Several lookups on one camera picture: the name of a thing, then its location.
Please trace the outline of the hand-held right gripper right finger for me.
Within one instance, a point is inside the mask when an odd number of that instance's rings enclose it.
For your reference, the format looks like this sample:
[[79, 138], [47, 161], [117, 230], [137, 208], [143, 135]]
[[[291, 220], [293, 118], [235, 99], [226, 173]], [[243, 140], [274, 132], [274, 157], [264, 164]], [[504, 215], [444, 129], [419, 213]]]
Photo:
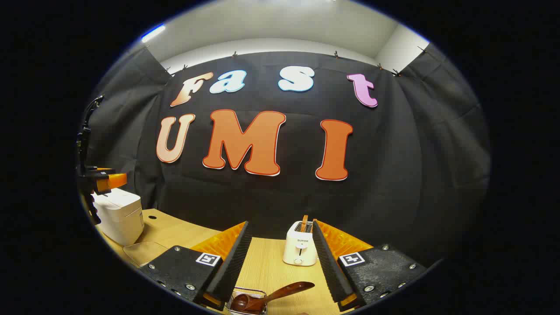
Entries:
[[392, 245], [372, 246], [319, 220], [311, 231], [330, 295], [342, 312], [380, 303], [427, 273]]

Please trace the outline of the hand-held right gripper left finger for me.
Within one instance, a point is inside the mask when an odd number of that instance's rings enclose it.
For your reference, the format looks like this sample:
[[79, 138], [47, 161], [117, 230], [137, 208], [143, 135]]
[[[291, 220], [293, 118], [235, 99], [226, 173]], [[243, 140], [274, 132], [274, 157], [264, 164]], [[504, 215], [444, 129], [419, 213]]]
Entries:
[[190, 303], [223, 310], [236, 286], [251, 240], [249, 222], [244, 221], [192, 248], [174, 245], [140, 271]]

